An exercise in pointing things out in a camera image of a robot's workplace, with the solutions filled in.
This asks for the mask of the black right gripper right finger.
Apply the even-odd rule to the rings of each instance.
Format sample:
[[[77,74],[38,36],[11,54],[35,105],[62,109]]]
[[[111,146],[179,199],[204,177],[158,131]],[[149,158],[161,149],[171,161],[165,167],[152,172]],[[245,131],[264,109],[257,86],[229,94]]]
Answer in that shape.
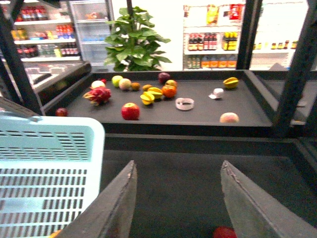
[[[239,238],[315,238],[317,229],[227,160],[221,170],[225,206]]]

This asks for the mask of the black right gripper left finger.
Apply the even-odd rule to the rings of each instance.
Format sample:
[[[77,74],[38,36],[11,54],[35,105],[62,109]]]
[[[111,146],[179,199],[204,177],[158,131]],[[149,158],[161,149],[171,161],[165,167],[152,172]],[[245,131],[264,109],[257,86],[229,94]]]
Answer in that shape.
[[[58,238],[127,238],[136,205],[137,167],[131,160]]]

